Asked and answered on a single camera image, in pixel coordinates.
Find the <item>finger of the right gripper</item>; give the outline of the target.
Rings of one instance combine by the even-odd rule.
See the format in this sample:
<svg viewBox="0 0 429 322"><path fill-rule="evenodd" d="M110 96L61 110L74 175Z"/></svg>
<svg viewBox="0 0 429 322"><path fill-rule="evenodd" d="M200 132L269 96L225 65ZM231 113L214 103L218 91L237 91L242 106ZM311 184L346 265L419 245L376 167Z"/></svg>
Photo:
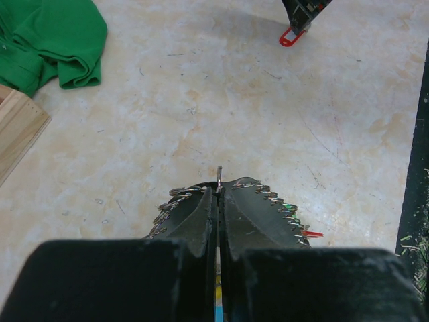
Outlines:
<svg viewBox="0 0 429 322"><path fill-rule="evenodd" d="M306 29L332 0L282 0L295 34Z"/></svg>

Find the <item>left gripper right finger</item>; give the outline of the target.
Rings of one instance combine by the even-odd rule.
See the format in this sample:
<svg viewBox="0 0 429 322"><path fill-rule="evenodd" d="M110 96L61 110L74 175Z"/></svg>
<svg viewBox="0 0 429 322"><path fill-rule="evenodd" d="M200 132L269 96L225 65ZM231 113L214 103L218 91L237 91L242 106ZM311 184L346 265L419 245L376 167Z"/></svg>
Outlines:
<svg viewBox="0 0 429 322"><path fill-rule="evenodd" d="M225 321L424 321L400 259L377 248L244 248L221 234Z"/></svg>

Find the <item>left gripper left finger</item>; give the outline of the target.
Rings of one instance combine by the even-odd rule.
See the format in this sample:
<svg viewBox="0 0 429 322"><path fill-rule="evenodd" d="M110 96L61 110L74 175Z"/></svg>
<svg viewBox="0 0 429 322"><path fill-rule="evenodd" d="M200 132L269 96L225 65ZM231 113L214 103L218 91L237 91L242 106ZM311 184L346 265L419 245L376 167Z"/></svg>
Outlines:
<svg viewBox="0 0 429 322"><path fill-rule="evenodd" d="M141 239L52 240L27 258L2 321L213 321L215 197L172 193Z"/></svg>

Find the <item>key with red tag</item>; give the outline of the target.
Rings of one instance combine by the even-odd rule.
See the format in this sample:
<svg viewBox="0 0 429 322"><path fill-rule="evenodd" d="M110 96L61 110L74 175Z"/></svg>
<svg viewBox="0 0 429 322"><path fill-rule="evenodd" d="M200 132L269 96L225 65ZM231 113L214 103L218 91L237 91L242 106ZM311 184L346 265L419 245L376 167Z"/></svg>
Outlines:
<svg viewBox="0 0 429 322"><path fill-rule="evenodd" d="M306 30L303 29L302 31L298 32L297 34L294 33L292 30L292 27L290 26L279 38L279 43L283 47L291 47L293 46L304 34L306 33Z"/></svg>

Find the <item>bunch of coloured keys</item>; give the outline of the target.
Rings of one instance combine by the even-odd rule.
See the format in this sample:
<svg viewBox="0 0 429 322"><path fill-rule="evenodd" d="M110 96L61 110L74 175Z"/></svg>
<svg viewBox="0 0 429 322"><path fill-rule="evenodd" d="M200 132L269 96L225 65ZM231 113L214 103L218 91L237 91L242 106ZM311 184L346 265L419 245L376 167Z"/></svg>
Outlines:
<svg viewBox="0 0 429 322"><path fill-rule="evenodd" d="M308 230L306 230L306 231L302 231L302 235L303 235L304 237L307 237L307 238L310 238L310 239L313 239L313 238L322 238L322 237L324 237L324 234L323 234L323 233L318 233L318 232L308 231Z"/></svg>

